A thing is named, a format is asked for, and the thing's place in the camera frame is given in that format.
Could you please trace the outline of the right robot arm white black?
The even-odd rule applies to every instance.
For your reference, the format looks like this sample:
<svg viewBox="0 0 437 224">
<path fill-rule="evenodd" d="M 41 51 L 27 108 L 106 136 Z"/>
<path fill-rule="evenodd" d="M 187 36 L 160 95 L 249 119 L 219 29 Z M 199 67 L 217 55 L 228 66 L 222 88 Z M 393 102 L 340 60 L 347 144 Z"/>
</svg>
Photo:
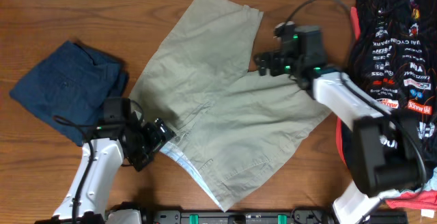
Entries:
<svg viewBox="0 0 437 224">
<path fill-rule="evenodd" d="M 364 223 L 398 190 L 424 187 L 426 170 L 411 114 L 380 104 L 323 56 L 286 57 L 278 51 L 257 54 L 259 74 L 294 78 L 299 88 L 328 107 L 350 129 L 352 182 L 320 215 L 321 223 Z"/>
</svg>

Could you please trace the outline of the khaki beige shorts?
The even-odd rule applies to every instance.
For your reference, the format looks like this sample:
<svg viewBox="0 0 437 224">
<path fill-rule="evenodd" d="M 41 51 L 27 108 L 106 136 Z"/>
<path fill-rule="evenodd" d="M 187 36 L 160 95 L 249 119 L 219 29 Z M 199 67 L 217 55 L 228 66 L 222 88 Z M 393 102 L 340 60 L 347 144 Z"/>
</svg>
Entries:
<svg viewBox="0 0 437 224">
<path fill-rule="evenodd" d="M 330 113 L 287 76 L 249 70 L 261 11 L 193 0 L 130 93 L 175 132 L 163 153 L 221 210 L 262 186 Z"/>
</svg>

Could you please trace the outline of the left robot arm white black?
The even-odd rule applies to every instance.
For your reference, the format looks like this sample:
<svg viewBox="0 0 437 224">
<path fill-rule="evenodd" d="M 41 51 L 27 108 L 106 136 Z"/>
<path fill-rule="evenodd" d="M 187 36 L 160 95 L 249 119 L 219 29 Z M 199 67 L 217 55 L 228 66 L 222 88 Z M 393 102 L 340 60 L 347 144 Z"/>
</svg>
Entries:
<svg viewBox="0 0 437 224">
<path fill-rule="evenodd" d="M 136 171 L 149 165 L 175 133 L 160 118 L 106 120 L 86 134 L 79 168 L 52 217 L 41 223 L 149 223 L 148 213 L 130 202 L 107 210 L 115 175 L 124 161 Z"/>
</svg>

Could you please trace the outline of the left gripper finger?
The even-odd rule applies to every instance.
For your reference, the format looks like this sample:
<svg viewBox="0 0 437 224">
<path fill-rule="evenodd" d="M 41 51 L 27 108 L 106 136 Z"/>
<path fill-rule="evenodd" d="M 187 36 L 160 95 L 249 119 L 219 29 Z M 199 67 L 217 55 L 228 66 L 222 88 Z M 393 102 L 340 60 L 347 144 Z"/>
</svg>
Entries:
<svg viewBox="0 0 437 224">
<path fill-rule="evenodd" d="M 136 170 L 141 171 L 148 166 L 153 160 L 155 155 L 164 146 L 163 142 L 159 142 L 153 145 L 143 145 L 137 156 Z"/>
<path fill-rule="evenodd" d="M 155 119 L 154 125 L 161 141 L 167 142 L 175 137 L 175 132 L 162 119 Z"/>
</svg>

